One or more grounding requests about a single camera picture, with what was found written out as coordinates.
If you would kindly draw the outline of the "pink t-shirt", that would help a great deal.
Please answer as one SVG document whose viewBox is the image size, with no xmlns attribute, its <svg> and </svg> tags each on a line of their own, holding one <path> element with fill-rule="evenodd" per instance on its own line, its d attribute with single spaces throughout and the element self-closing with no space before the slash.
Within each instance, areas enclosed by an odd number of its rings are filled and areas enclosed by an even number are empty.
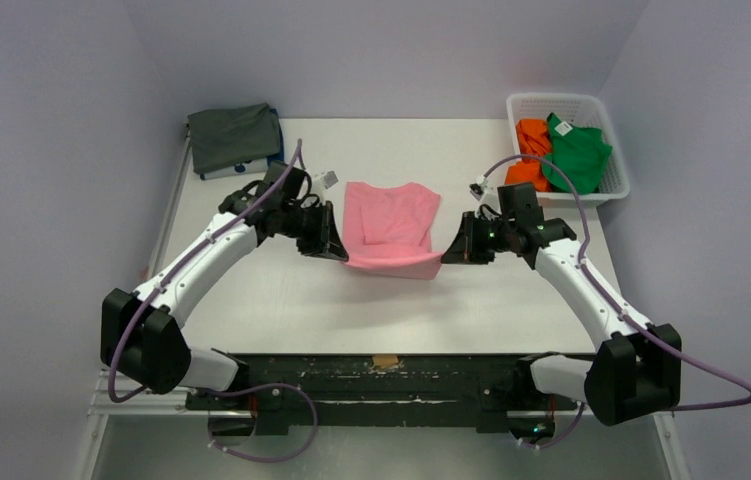
<svg viewBox="0 0 751 480">
<path fill-rule="evenodd" d="M 434 279 L 441 254 L 432 249 L 431 228 L 440 204 L 439 194 L 415 182 L 392 188 L 349 182 L 342 220 L 346 265 L 374 275 Z"/>
</svg>

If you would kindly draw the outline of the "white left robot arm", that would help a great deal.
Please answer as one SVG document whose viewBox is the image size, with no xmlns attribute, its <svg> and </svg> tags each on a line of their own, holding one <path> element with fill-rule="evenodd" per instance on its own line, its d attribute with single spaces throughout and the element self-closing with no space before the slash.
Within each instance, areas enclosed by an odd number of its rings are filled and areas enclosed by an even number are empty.
<svg viewBox="0 0 751 480">
<path fill-rule="evenodd" d="M 155 394 L 177 387 L 210 390 L 223 408 L 248 399 L 241 364 L 215 349 L 193 348 L 182 329 L 204 296 L 239 260 L 268 238 L 294 240 L 304 257 L 345 262 L 333 205 L 324 197 L 336 176 L 312 176 L 276 163 L 265 176 L 228 195 L 202 233 L 167 267 L 131 291 L 102 303 L 100 358 Z"/>
</svg>

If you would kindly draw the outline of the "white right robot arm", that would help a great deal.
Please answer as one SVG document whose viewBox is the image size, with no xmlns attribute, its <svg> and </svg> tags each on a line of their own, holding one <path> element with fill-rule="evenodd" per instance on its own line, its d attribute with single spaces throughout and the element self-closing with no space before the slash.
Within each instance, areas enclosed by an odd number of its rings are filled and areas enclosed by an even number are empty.
<svg viewBox="0 0 751 480">
<path fill-rule="evenodd" d="M 550 395 L 588 406 L 606 426 L 669 410 L 680 402 L 681 337 L 636 309 L 586 257 L 584 241 L 560 218 L 547 218 L 529 183 L 471 185 L 476 211 L 463 213 L 443 264 L 486 265 L 511 252 L 551 284 L 574 312 L 596 352 L 592 360 L 547 352 L 522 361 L 515 399 L 535 407 Z"/>
</svg>

